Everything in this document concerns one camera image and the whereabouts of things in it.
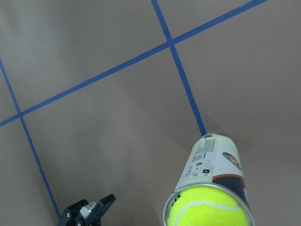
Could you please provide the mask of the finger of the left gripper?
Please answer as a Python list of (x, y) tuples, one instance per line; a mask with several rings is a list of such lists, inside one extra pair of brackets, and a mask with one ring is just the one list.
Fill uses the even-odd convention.
[(57, 223), (58, 226), (100, 226), (101, 218), (115, 202), (116, 197), (110, 194), (97, 202), (80, 200), (64, 209)]

